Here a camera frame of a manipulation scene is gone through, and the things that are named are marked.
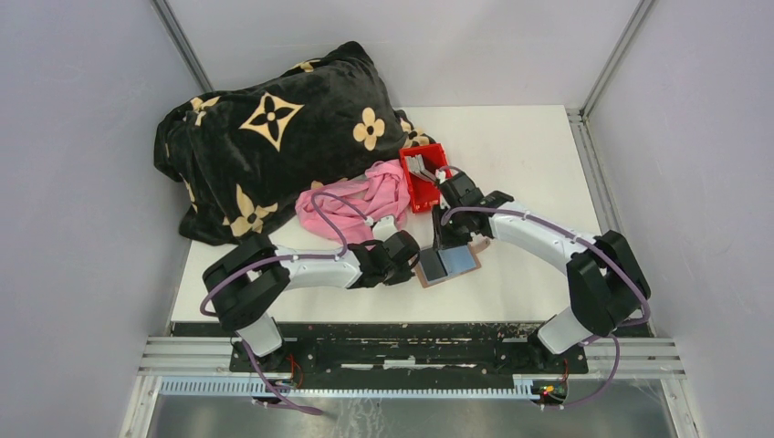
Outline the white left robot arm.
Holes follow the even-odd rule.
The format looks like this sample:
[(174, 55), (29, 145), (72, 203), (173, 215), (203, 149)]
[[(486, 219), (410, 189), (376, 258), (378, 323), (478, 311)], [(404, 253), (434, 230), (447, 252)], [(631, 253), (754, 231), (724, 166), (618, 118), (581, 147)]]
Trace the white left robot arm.
[(254, 235), (209, 266), (202, 275), (207, 295), (200, 312), (247, 343), (264, 370), (280, 369), (287, 346), (268, 310), (287, 290), (392, 286), (413, 277), (420, 248), (406, 231), (386, 240), (345, 244), (340, 250), (302, 251)]

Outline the tan leather card holder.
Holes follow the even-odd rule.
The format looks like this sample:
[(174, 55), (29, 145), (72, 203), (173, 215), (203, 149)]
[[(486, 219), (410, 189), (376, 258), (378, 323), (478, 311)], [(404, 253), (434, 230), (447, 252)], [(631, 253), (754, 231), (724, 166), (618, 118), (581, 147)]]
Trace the tan leather card holder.
[(448, 280), (457, 278), (459, 276), (464, 276), (473, 271), (476, 271), (477, 269), (480, 269), (481, 262), (479, 260), (479, 255), (483, 251), (487, 250), (490, 245), (491, 240), (489, 238), (481, 238), (475, 239), (471, 244), (465, 246), (457, 246), (448, 249), (435, 249), (444, 262), (445, 268), (448, 272), (448, 277), (436, 284), (427, 286), (421, 277), (417, 263), (414, 271), (420, 285), (423, 288), (433, 287)]

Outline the red plastic bin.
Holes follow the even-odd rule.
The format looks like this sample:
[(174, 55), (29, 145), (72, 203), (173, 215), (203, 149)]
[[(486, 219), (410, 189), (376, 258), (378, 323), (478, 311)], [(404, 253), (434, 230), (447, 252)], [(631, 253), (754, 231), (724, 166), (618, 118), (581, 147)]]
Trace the red plastic bin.
[(407, 157), (422, 157), (426, 169), (430, 173), (434, 173), (438, 168), (448, 164), (445, 150), (440, 143), (400, 150), (400, 162), (406, 175), (411, 210), (414, 214), (429, 213), (434, 206), (440, 203), (441, 193), (432, 182), (425, 181), (410, 173), (406, 161)]

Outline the black credit card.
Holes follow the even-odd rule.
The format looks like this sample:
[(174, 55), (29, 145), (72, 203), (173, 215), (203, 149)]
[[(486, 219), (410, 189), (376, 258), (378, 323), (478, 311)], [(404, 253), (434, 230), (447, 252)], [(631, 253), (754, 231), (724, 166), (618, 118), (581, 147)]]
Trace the black credit card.
[(436, 284), (448, 277), (448, 272), (441, 256), (432, 247), (420, 251), (417, 267), (427, 286)]

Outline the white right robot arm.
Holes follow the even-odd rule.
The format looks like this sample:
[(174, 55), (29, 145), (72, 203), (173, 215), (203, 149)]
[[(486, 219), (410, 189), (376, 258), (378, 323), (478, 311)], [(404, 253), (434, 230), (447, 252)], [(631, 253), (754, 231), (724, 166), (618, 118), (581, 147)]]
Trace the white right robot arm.
[(651, 291), (622, 234), (594, 235), (563, 227), (532, 213), (509, 194), (483, 194), (454, 166), (436, 171), (435, 185), (443, 200), (433, 209), (436, 248), (467, 244), (480, 235), (519, 247), (566, 277), (569, 305), (528, 337), (527, 358), (534, 370), (550, 372), (568, 349), (650, 318)]

